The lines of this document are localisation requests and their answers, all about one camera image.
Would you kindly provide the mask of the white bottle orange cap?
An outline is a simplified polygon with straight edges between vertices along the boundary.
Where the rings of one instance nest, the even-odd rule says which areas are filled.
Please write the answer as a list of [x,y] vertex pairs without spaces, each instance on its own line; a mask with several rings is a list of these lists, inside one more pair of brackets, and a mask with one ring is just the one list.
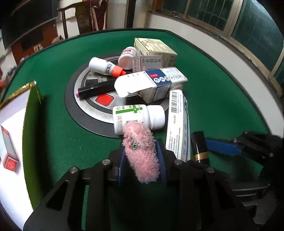
[[110,61],[93,57],[89,62],[89,69],[93,72],[112,77],[120,77],[126,75],[122,67],[113,64]]

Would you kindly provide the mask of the white blue medicine box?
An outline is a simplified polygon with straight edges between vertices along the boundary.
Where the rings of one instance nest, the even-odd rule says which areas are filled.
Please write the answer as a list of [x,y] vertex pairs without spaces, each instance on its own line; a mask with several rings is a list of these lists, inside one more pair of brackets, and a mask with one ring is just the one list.
[[120,76],[114,88],[120,98],[139,93],[146,103],[152,103],[166,98],[170,90],[181,90],[187,81],[176,67],[166,67]]

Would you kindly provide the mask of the small white red-label bottle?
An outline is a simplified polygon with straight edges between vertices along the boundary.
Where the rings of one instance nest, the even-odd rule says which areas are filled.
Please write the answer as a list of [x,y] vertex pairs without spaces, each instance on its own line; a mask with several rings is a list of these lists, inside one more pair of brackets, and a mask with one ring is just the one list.
[[136,57],[136,55],[137,50],[134,47],[126,47],[118,59],[118,65],[124,70],[130,70],[132,68],[133,57]]

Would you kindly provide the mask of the grey red small box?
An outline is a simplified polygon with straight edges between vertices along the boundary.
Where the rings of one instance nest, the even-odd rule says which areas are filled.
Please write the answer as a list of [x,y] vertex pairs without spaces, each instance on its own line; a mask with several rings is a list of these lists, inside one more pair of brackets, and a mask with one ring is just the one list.
[[1,162],[5,169],[16,172],[19,159],[9,132],[1,126]]

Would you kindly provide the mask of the white bottle green label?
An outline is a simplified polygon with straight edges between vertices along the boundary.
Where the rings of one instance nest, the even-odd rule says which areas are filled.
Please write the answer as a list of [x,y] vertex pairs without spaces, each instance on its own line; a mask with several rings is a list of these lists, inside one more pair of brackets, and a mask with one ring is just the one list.
[[160,130],[164,127],[166,116],[161,105],[122,105],[113,108],[113,124],[116,135],[123,135],[129,122],[138,122],[150,130]]

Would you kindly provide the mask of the beige cardboard box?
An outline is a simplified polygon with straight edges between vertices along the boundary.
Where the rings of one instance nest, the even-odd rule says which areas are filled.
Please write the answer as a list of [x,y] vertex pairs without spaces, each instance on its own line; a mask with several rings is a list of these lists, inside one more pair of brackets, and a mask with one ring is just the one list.
[[172,67],[175,64],[178,54],[159,39],[149,39],[136,37],[134,39],[134,48],[139,56],[163,56],[163,67]]

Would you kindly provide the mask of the black flat television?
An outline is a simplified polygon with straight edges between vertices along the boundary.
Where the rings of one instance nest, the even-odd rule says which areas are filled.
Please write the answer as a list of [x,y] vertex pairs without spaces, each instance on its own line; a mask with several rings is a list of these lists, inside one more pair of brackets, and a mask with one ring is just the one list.
[[1,19],[4,48],[26,33],[58,17],[58,1],[21,1],[10,14]]

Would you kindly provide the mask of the round silver table console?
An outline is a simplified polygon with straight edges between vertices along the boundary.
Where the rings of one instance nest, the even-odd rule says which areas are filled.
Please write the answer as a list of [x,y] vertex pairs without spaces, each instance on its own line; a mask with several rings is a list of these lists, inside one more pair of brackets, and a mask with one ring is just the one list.
[[65,105],[71,118],[84,129],[100,136],[119,139],[114,132],[113,107],[134,103],[147,104],[139,93],[121,98],[116,92],[108,92],[89,98],[79,98],[77,90],[82,87],[110,81],[107,77],[89,69],[89,63],[79,67],[71,76],[65,90]]

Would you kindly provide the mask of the black gold lipstick tube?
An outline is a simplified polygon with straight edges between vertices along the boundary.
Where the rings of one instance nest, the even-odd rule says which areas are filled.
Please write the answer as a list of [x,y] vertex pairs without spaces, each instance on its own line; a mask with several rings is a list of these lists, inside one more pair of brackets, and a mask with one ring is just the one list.
[[193,147],[194,160],[209,166],[210,160],[203,131],[196,131],[191,134],[191,144]]

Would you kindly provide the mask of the window with metal grille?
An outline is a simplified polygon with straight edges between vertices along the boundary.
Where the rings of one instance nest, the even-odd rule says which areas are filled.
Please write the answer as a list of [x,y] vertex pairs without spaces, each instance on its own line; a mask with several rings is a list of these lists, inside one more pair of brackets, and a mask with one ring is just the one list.
[[283,34],[258,1],[152,1],[152,12],[187,21],[220,36],[283,91]]

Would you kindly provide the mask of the long white barcode box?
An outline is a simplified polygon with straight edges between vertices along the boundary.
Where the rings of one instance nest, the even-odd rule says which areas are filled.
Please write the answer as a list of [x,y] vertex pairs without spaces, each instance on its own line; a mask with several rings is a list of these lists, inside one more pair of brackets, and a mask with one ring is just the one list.
[[170,91],[166,149],[184,162],[191,159],[188,103],[181,90]]

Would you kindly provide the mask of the pink white medicine box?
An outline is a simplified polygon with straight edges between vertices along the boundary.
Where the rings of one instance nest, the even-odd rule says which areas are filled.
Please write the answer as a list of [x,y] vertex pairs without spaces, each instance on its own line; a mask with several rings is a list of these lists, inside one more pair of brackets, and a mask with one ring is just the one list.
[[135,56],[132,59],[132,72],[160,69],[163,67],[162,55]]

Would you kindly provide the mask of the pink fluffy scrunchie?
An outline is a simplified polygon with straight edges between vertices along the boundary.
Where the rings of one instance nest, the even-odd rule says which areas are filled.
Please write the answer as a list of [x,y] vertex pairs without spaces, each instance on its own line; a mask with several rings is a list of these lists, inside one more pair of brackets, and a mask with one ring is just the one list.
[[141,183],[156,181],[160,174],[160,166],[155,140],[149,128],[136,121],[127,123],[122,144],[138,181]]

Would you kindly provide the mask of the black marker pink end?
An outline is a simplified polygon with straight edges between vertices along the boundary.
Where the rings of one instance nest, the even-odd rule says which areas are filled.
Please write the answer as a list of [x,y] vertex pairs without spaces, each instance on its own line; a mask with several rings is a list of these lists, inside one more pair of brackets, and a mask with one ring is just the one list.
[[97,84],[88,85],[75,90],[75,96],[80,99],[86,99],[93,96],[98,96],[104,93],[115,91],[115,80],[105,81]]

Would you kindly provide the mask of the dark wooden chair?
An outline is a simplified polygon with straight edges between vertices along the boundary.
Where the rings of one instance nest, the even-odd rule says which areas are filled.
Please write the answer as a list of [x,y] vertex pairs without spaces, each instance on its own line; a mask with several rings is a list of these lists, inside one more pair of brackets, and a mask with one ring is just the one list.
[[[107,29],[108,1],[76,1],[71,4],[58,3],[58,17],[62,23],[63,38],[68,39],[76,35]],[[75,21],[78,31],[68,32],[67,23]]]

